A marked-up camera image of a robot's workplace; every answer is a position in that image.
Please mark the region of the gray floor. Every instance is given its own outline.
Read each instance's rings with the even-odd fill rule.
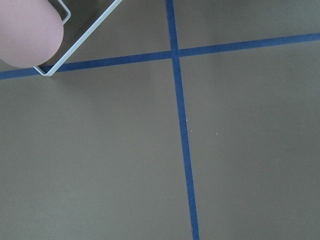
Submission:
[[[175,0],[179,47],[318,33],[319,5]],[[165,1],[123,0],[68,62],[169,50]],[[319,56],[180,58],[201,240],[320,238]],[[1,240],[193,238],[171,59],[0,80],[0,113]]]

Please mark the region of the pink round object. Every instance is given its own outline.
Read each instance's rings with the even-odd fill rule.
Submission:
[[[18,68],[38,66],[58,51],[64,25],[47,0],[0,0],[0,59]]]

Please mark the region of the blue tape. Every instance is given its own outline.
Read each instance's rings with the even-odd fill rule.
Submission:
[[[193,47],[179,50],[180,57],[203,55],[203,54],[214,54],[228,51],[244,50],[244,49],[254,49],[271,47],[284,44],[296,44],[303,42],[319,41],[320,33],[295,35],[295,36],[285,36],[277,38],[268,38],[262,40],[253,41],[242,41],[235,43],[211,45],[211,46],[201,46]]]
[[[176,102],[178,108],[178,117],[180,124],[180,135],[182,143],[182,154],[184,161],[184,172],[186,180],[186,190],[188,195],[189,213],[192,227],[193,240],[199,240],[199,227],[197,217],[197,207],[195,199],[194,179],[192,174],[191,156],[188,139],[188,128],[185,110],[184,91],[181,76],[181,67],[179,59],[178,38],[176,30],[176,20],[173,0],[166,0],[166,11],[170,35],[170,45],[172,52],[173,76],[175,84]]]
[[[152,52],[152,53],[146,53],[146,54],[65,63],[58,69],[57,72],[67,72],[67,71],[74,71],[74,70],[80,70],[80,69],[91,69],[91,68],[99,68],[99,67],[122,65],[122,64],[141,63],[141,62],[170,59],[170,58],[171,58],[171,51],[160,51],[160,52]],[[52,66],[42,67],[42,69],[45,72],[47,72],[51,68]],[[34,76],[34,75],[39,75],[39,73],[34,68],[2,71],[0,72],[0,80]]]

